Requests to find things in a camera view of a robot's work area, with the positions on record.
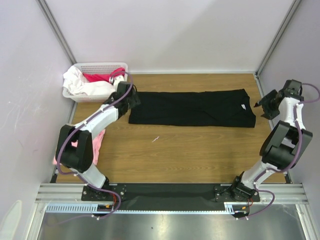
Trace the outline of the black t-shirt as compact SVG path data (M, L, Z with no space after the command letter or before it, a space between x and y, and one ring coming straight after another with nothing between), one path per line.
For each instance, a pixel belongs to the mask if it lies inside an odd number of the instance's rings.
M244 89L204 92L139 92L133 125L254 128L256 116Z

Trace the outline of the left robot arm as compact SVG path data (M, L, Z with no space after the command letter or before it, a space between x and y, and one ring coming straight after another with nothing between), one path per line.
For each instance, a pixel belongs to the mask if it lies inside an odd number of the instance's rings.
M110 181L94 164L93 140L101 131L140 104L133 83L121 81L116 92L85 120L64 125L59 132L56 147L56 166L62 175L76 175L92 189L99 200L110 195Z

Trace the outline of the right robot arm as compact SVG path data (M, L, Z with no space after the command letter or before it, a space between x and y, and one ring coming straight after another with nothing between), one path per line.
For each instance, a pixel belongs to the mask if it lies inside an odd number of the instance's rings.
M305 99L303 83L290 79L280 90L272 90L255 103L262 107L262 117L279 117L271 133L261 146L261 159L249 170L236 176L230 196L237 202L249 200L258 193L259 185L275 173L293 168L313 138L303 123Z

